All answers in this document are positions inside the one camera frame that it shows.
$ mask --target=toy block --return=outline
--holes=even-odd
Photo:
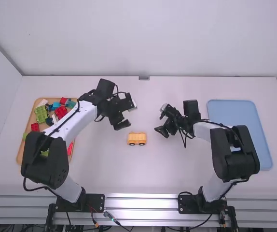
[[[55,109],[55,114],[58,119],[62,119],[64,115],[68,113],[66,107],[64,105],[60,106],[58,109]]]
[[[38,123],[31,124],[31,131],[40,131],[40,127]]]
[[[67,99],[67,98],[61,98],[59,103],[60,103],[61,105],[66,105],[67,102],[68,102],[68,99]]]
[[[76,105],[76,102],[70,100],[67,102],[66,107],[72,109],[75,105]]]

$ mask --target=black cable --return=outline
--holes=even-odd
[[[192,193],[190,193],[190,192],[188,192],[188,191],[184,191],[184,192],[180,192],[180,193],[178,194],[178,198],[179,198],[179,196],[182,195],[182,194],[188,194],[188,195],[193,196]]]
[[[169,228],[170,230],[173,230],[173,231],[180,231],[180,230],[174,229],[174,228],[169,227],[169,226],[167,226],[167,228]]]
[[[237,185],[238,183],[243,183],[243,182],[247,182],[249,180],[249,178],[247,178],[246,180],[238,180],[238,181],[235,181],[233,183],[231,183],[231,185],[229,186],[229,188],[224,192],[224,194],[222,194],[220,196],[219,199],[225,197],[225,195],[231,190],[231,188],[234,186],[234,185]]]
[[[198,224],[197,226],[191,227],[190,230],[193,230],[197,227],[200,227],[200,226],[204,225],[206,222],[208,222],[208,220],[211,218],[211,216],[212,216],[212,214],[210,214],[209,217],[205,221],[203,221],[201,224]]]
[[[129,232],[131,232],[133,230],[133,228],[134,228],[134,226],[132,226],[132,228],[130,230],[128,230],[126,227],[124,227],[122,225],[119,225],[119,226],[121,226],[122,228],[124,228],[126,231],[129,231]]]
[[[11,227],[13,226],[13,224],[11,224],[10,226],[8,226],[8,227],[6,227],[6,228],[4,228],[2,231],[0,231],[0,232],[7,232]]]
[[[110,228],[112,228],[112,226],[104,226],[104,227],[102,227],[103,228],[103,231],[108,231]],[[99,230],[100,229],[100,227],[99,228],[90,228],[90,229],[85,229],[85,230],[83,230],[83,231],[93,231],[93,230]]]
[[[104,231],[108,231],[110,228],[112,228],[112,226],[107,226],[105,229],[103,229],[103,232]]]
[[[23,188],[24,188],[24,190],[25,191],[27,191],[27,192],[33,192],[33,191],[36,191],[36,190],[39,190],[39,189],[45,189],[45,190],[48,190],[48,191],[50,191],[52,194],[54,194],[56,197],[60,197],[59,195],[57,195],[56,193],[54,193],[49,187],[47,187],[47,186],[42,186],[42,187],[38,187],[38,188],[31,188],[31,189],[29,189],[29,188],[27,188],[26,187],[26,177],[24,177],[24,180],[23,180]]]
[[[68,213],[68,212],[66,212],[66,214],[67,214],[67,218],[68,218],[68,221],[69,221],[69,225],[70,225],[70,226],[72,226],[72,224],[71,224],[71,220],[70,220],[70,217],[69,217],[69,213]]]
[[[100,122],[100,121],[102,121],[105,117],[104,116],[102,116],[102,118],[100,118],[98,121],[97,121],[97,118],[94,120],[94,122]]]

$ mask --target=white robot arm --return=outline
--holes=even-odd
[[[100,79],[97,88],[83,94],[74,108],[57,124],[43,132],[32,131],[27,135],[21,166],[26,191],[39,189],[27,189],[28,178],[43,184],[45,187],[40,188],[48,189],[70,203],[78,201],[84,189],[68,175],[67,147],[71,141],[99,116],[107,116],[115,130],[131,125],[124,120],[122,113],[135,109],[136,104],[130,93],[124,93],[125,98],[122,99],[119,92],[113,94],[115,86],[111,81]],[[47,150],[48,156],[41,156],[41,151]]]
[[[197,100],[183,102],[184,116],[169,104],[161,109],[162,119],[167,116],[164,125],[155,130],[168,138],[169,133],[177,132],[186,138],[201,138],[211,144],[212,161],[215,173],[207,185],[202,186],[198,194],[193,196],[195,207],[201,213],[212,213],[221,206],[221,198],[233,185],[249,180],[250,176],[260,170],[260,162],[255,151],[249,130],[244,125],[228,127],[201,119]]]

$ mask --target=wire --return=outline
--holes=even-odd
[[[90,228],[90,229],[85,229],[85,230],[83,230],[83,231],[93,231],[93,230],[99,230],[100,229],[100,227],[99,228]],[[104,227],[102,227],[102,231],[104,232],[104,231],[108,231],[110,228],[112,228],[112,226],[104,226]]]
[[[190,193],[190,192],[188,192],[188,191],[184,191],[184,192],[180,192],[180,193],[178,194],[178,198],[179,198],[179,196],[182,195],[182,194],[188,194],[188,195],[193,196],[192,193]]]
[[[200,227],[200,226],[204,225],[206,222],[208,222],[208,220],[211,218],[211,216],[212,216],[212,214],[210,214],[209,217],[205,221],[203,221],[201,224],[198,224],[197,226],[191,227],[190,230],[193,230],[197,227]]]
[[[68,218],[68,221],[69,221],[69,225],[70,225],[70,226],[72,226],[72,224],[71,224],[71,220],[70,220],[70,217],[69,217],[69,213],[68,213],[68,212],[66,212],[66,214],[67,214],[67,218]]]
[[[94,122],[100,122],[100,121],[102,121],[102,120],[105,118],[104,116],[102,116],[102,118],[100,118],[100,119],[97,121],[97,118],[98,118],[98,117],[95,118]]]
[[[167,226],[167,228],[169,228],[170,230],[173,230],[173,231],[180,231],[180,230],[174,229],[174,228],[169,227],[169,226]]]
[[[133,230],[133,228],[134,228],[134,226],[132,226],[132,228],[130,229],[130,230],[128,230],[126,227],[124,227],[124,226],[122,226],[122,225],[120,225],[122,228],[124,228],[126,231],[129,231],[129,232],[131,232],[132,230]]]
[[[51,192],[52,194],[54,194],[56,197],[60,197],[59,195],[57,195],[56,193],[54,193],[54,192],[53,192],[49,187],[47,187],[47,186],[42,186],[42,187],[38,187],[38,188],[31,188],[31,189],[27,188],[27,187],[26,187],[26,177],[24,177],[24,180],[23,180],[23,188],[24,188],[24,190],[27,191],[27,192],[36,191],[36,190],[39,190],[39,189],[45,189],[45,190],[50,191],[50,192]]]

